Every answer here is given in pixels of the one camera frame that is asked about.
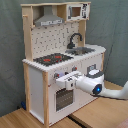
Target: wooden panel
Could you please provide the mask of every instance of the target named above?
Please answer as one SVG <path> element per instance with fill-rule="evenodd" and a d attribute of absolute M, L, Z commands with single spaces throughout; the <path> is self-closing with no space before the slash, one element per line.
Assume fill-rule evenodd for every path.
<path fill-rule="evenodd" d="M 67 5 L 58 5 L 57 6 L 57 16 L 67 20 Z"/>
<path fill-rule="evenodd" d="M 44 15 L 43 6 L 32 7 L 33 9 L 33 20 L 37 20 Z"/>
<path fill-rule="evenodd" d="M 28 73 L 28 65 L 23 63 L 24 65 L 24 80 L 25 80 L 25 93 L 26 93 L 26 110 L 30 111 L 30 89 L 29 89 L 29 73 Z"/>
<path fill-rule="evenodd" d="M 0 128 L 45 128 L 31 114 L 23 109 L 16 110 L 0 118 Z M 81 128 L 67 117 L 50 128 Z"/>
<path fill-rule="evenodd" d="M 86 31 L 86 20 L 81 20 L 79 22 L 79 33 L 82 35 L 83 40 L 80 41 L 80 38 L 79 38 L 79 43 L 78 43 L 79 47 L 85 46 L 85 31 Z"/>
<path fill-rule="evenodd" d="M 102 53 L 101 71 L 103 71 L 103 68 L 104 68 L 104 53 Z"/>
<path fill-rule="evenodd" d="M 108 89 L 120 90 L 122 87 L 105 81 Z M 116 128 L 128 118 L 128 101 L 98 98 L 71 114 L 75 120 L 88 128 Z"/>
<path fill-rule="evenodd" d="M 48 72 L 43 72 L 44 127 L 49 128 Z"/>
<path fill-rule="evenodd" d="M 24 44 L 26 59 L 33 61 L 31 28 L 28 17 L 23 17 Z"/>
<path fill-rule="evenodd" d="M 24 17 L 24 15 L 27 15 L 28 16 L 28 22 L 29 22 L 29 25 L 30 27 L 33 26 L 33 10 L 32 10 L 32 7 L 22 7 L 22 16 Z"/>

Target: black object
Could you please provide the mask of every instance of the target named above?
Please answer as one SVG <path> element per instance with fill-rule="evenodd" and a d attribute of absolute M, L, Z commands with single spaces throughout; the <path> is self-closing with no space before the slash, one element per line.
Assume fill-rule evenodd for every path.
<path fill-rule="evenodd" d="M 92 92 L 94 95 L 98 95 L 101 91 L 102 91 L 102 84 L 97 84 Z"/>
<path fill-rule="evenodd" d="M 34 62 L 40 63 L 48 67 L 50 65 L 61 63 L 69 59 L 73 59 L 73 57 L 70 57 L 61 53 L 54 53 L 54 54 L 50 54 L 40 58 L 36 58 L 34 59 Z"/>
<path fill-rule="evenodd" d="M 20 106 L 17 106 L 17 110 L 20 109 Z"/>
<path fill-rule="evenodd" d="M 79 36 L 80 36 L 80 41 L 83 40 L 83 39 L 82 39 L 82 35 L 81 35 L 80 33 L 74 33 L 74 34 L 71 36 L 71 38 L 70 38 L 70 43 L 67 45 L 67 48 L 68 48 L 68 49 L 73 49 L 73 47 L 75 47 L 75 44 L 73 44 L 73 42 L 72 42 L 72 39 L 73 39 L 73 37 L 74 37 L 75 35 L 79 35 Z"/>
<path fill-rule="evenodd" d="M 26 104 L 23 101 L 21 102 L 21 106 L 24 110 L 26 110 Z"/>

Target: backsplash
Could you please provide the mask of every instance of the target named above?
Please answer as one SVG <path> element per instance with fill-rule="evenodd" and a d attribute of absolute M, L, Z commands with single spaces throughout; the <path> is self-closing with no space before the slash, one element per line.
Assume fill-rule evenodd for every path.
<path fill-rule="evenodd" d="M 79 22 L 35 27 L 32 30 L 33 58 L 60 52 L 67 49 L 70 37 L 78 33 Z M 78 46 L 78 36 L 73 38 L 73 43 Z"/>

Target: wooden shelf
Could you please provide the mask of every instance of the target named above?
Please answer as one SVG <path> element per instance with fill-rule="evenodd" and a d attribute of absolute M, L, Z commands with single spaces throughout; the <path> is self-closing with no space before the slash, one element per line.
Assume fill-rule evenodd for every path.
<path fill-rule="evenodd" d="M 65 5 L 65 4 L 86 4 L 91 2 L 64 2 L 64 3 L 40 3 L 40 4 L 21 4 L 22 7 L 28 6 L 44 6 L 44 5 Z"/>

